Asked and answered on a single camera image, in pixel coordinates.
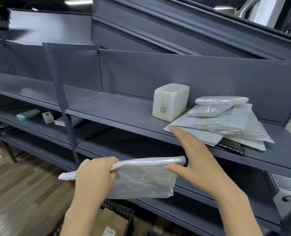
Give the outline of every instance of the white wrapped box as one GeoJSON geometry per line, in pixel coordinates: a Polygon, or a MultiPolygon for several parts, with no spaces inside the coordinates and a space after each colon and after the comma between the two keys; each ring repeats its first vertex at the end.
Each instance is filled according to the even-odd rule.
{"type": "Polygon", "coordinates": [[[189,86],[167,84],[154,91],[152,116],[173,122],[186,109],[189,86]]]}

